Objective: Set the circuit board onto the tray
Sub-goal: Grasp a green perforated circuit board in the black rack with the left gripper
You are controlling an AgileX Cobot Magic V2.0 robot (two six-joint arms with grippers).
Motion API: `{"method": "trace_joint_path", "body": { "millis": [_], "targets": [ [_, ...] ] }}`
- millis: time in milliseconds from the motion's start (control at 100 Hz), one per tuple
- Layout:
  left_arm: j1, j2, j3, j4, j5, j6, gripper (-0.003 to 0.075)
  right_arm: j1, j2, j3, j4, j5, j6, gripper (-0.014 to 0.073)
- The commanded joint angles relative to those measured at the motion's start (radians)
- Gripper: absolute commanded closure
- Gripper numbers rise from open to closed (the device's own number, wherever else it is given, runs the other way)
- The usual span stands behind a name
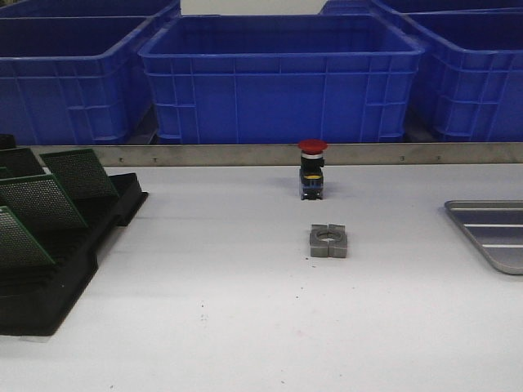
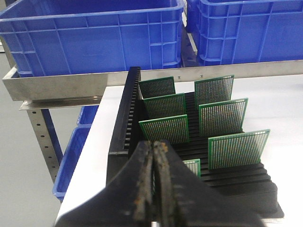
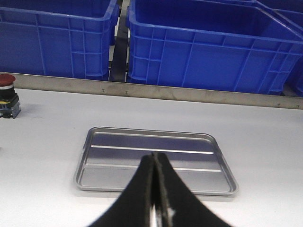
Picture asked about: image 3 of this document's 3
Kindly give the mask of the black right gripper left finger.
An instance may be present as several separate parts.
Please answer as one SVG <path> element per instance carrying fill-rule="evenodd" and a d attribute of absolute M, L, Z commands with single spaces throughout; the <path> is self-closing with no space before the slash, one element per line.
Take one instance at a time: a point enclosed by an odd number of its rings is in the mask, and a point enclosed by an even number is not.
<path fill-rule="evenodd" d="M 145 155 L 131 181 L 92 227 L 149 227 L 152 206 L 154 158 Z"/>

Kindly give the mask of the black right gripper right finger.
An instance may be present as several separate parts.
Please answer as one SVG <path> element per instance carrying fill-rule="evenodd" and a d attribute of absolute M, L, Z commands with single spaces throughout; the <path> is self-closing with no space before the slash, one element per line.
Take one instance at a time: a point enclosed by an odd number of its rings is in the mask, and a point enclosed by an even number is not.
<path fill-rule="evenodd" d="M 153 224 L 157 227 L 229 227 L 189 190 L 164 153 L 153 153 Z"/>

